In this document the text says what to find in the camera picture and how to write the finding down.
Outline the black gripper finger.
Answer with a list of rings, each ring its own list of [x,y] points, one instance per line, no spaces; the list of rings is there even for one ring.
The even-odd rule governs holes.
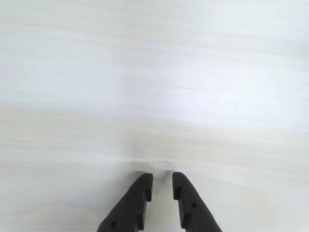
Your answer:
[[[98,232],[139,232],[144,230],[146,205],[152,200],[153,175],[141,174],[100,223]]]
[[[194,185],[181,172],[172,174],[173,199],[178,201],[181,228],[187,232],[221,232]]]

